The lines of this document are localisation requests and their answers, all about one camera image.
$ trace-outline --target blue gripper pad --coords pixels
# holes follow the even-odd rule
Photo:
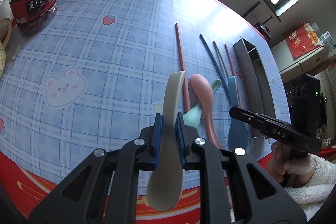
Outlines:
[[[179,116],[177,116],[177,119],[176,119],[175,130],[176,130],[176,140],[177,140],[177,144],[178,144],[178,152],[179,152],[179,156],[180,156],[180,161],[181,161],[182,168],[184,168],[184,165],[185,165],[185,147],[184,147],[182,126],[181,126],[181,121],[179,119]]]
[[[160,158],[160,145],[161,145],[161,136],[162,136],[162,115],[159,116],[157,130],[153,132],[156,135],[155,138],[155,146],[154,146],[154,168],[155,170],[158,168],[159,165],[159,158]]]

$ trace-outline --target red label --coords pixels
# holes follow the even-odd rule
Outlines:
[[[13,16],[18,25],[26,24],[45,15],[56,0],[17,0],[10,3]]]

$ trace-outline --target pink spoon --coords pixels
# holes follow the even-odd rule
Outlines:
[[[217,138],[212,120],[213,92],[211,85],[208,80],[206,80],[206,78],[198,74],[194,74],[191,76],[190,83],[199,101],[201,102],[204,111],[208,138],[217,148],[221,149],[222,147]]]

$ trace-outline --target mint green spoon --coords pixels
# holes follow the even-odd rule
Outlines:
[[[211,88],[212,88],[213,93],[215,93],[219,89],[221,84],[222,82],[219,79],[214,80],[211,83]],[[201,102],[198,101],[197,104],[191,110],[189,110],[186,114],[183,115],[184,124],[186,126],[191,126],[191,127],[198,129],[200,125],[202,111],[203,109],[201,106]]]

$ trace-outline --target bear cartoon print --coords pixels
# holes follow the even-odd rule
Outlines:
[[[76,67],[60,77],[49,76],[44,82],[44,101],[51,108],[63,108],[76,102],[86,91],[87,81]]]

